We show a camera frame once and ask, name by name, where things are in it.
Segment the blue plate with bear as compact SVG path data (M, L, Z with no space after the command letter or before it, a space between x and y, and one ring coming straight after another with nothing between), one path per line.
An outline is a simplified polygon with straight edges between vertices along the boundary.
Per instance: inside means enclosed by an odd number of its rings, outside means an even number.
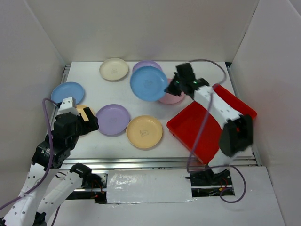
M130 77L130 87L136 97L143 101L157 101L165 95L169 85L166 75L158 68L143 66Z

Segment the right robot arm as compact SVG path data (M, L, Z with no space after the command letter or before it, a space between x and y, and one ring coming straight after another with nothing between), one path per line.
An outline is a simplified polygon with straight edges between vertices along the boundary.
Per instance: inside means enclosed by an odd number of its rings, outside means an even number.
M229 165L253 144L256 112L221 83L196 78L191 63L176 66L165 92L193 101L166 124L190 152L186 169L191 184L228 185Z

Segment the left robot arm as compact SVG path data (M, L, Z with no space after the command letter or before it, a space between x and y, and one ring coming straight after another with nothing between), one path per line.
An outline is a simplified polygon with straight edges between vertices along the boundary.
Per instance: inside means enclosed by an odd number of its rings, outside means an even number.
M45 226L75 189L87 188L99 179L88 166L76 163L62 181L46 193L79 137L98 130L97 118L91 110L86 107L84 112L88 121L80 113L71 111L56 116L54 129L36 148L20 194L9 202L11 209L0 219L2 226Z

